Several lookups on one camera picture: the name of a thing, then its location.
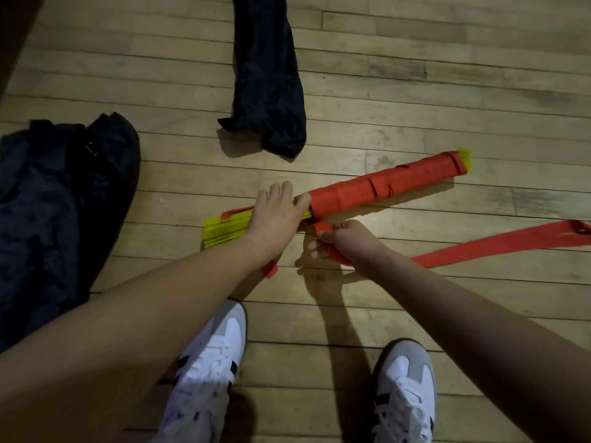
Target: navy cloth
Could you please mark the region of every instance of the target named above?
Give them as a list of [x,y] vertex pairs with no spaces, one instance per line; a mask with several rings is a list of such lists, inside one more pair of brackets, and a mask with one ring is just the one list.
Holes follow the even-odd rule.
[[118,113],[89,127],[34,120],[0,162],[0,352],[86,302],[139,177],[139,138]]
[[261,133],[263,149],[296,157],[306,143],[304,91],[285,0],[232,0],[236,74],[226,131]]

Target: sneaker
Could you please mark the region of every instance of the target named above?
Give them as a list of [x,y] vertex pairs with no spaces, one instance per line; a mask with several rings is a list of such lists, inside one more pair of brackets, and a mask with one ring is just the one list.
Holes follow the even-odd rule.
[[152,443],[219,441],[246,342],[244,308],[225,300],[183,351],[175,386]]
[[431,443],[437,394],[427,350],[410,339],[390,342],[373,381],[374,443]]

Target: foot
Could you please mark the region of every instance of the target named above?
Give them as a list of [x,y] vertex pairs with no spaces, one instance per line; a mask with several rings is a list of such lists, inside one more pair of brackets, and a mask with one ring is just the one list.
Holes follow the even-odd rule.
[[374,443],[431,443],[437,394],[427,351],[410,339],[390,342],[373,371]]
[[244,308],[225,300],[179,359],[176,384],[155,442],[219,441],[246,341]]

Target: bare skin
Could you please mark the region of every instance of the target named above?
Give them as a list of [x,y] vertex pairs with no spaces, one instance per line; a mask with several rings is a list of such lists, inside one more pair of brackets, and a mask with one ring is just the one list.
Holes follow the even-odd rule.
[[295,235],[309,194],[262,191],[247,234],[119,285],[0,355],[0,435],[24,443],[88,443],[128,412],[248,274]]
[[309,245],[337,247],[433,337],[478,388],[536,442],[591,441],[591,354],[419,266],[358,221]]

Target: yellow fringe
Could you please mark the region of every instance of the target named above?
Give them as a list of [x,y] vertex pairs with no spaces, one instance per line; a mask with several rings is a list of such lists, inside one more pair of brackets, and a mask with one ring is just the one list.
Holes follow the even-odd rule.
[[[206,249],[216,245],[224,244],[236,238],[243,236],[248,229],[248,223],[251,221],[252,210],[241,211],[233,214],[228,219],[211,217],[203,224],[203,233],[201,239]],[[312,213],[307,211],[303,219],[309,219]]]
[[472,151],[470,149],[458,149],[457,154],[462,159],[462,163],[464,163],[467,171],[470,172],[472,170],[472,159],[470,159]]

